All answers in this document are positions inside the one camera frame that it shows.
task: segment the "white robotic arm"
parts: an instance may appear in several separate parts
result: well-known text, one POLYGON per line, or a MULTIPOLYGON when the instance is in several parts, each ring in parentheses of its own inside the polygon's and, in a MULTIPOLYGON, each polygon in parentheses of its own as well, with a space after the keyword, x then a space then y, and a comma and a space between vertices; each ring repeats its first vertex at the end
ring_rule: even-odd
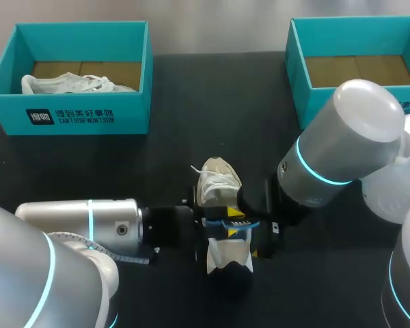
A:
POLYGON ((381 302, 391 328, 410 328, 410 211, 390 257, 381 302))
POLYGON ((0 328, 109 328, 118 270, 107 255, 64 245, 0 208, 0 328))
POLYGON ((384 220, 402 224, 410 209, 410 115, 395 161, 362 178, 361 189, 368 208, 384 220))
POLYGON ((336 89, 279 164, 282 191, 308 208, 398 156, 405 115, 383 87, 351 80, 336 89))

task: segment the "black tabletop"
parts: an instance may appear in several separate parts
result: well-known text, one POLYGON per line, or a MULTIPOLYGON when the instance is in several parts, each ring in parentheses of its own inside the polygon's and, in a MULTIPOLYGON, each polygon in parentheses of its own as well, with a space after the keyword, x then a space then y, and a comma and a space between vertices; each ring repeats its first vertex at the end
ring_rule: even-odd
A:
MULTIPOLYGON (((222 156, 243 181, 260 180, 299 132, 283 53, 156 56, 147 136, 8 137, 0 127, 0 206, 179 203, 197 179, 191 164, 222 156)), ((176 250, 154 266, 121 264, 118 327, 386 327, 381 287, 398 231, 354 182, 289 229, 285 252, 254 258, 252 287, 236 301, 176 250)))

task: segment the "shoe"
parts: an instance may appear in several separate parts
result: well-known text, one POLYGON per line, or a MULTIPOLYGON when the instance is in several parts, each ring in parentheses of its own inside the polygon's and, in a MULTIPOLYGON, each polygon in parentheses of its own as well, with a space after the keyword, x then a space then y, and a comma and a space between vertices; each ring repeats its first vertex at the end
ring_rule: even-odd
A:
POLYGON ((79 75, 70 72, 54 79, 37 79, 25 75, 21 79, 23 94, 80 94, 90 92, 134 92, 136 90, 123 85, 115 85, 107 77, 79 75))
MULTIPOLYGON (((192 168, 200 174, 197 183, 196 201, 199 206, 229 206, 237 208, 237 192, 241 187, 241 180, 232 166, 222 158, 211 158, 205 162, 201 170, 192 168)), ((220 280, 228 279, 246 282, 253 273, 251 258, 251 229, 238 230, 230 234, 225 229, 222 233, 215 233, 216 225, 202 219, 202 225, 208 238, 206 252, 206 271, 209 277, 220 280)))

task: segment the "shoe tongue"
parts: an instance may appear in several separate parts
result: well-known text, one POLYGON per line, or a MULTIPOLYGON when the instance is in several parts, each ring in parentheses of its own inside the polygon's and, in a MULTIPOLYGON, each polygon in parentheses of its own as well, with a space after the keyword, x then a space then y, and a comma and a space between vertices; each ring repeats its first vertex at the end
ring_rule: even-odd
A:
POLYGON ((204 198, 207 206, 236 206, 237 191, 231 189, 215 189, 206 194, 204 198))

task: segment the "robotic arm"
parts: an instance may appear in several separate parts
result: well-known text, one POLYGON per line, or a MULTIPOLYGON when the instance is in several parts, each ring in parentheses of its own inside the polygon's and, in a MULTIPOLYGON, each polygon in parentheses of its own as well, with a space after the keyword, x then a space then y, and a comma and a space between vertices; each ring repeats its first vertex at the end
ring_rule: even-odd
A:
POLYGON ((410 328, 410 211, 390 257, 381 303, 391 328, 410 328))
POLYGON ((279 184, 303 206, 324 206, 353 180, 393 162, 404 125, 404 111, 386 89, 348 81, 283 158, 279 184))
POLYGON ((109 256, 58 243, 0 208, 0 327, 113 327, 117 288, 109 256))

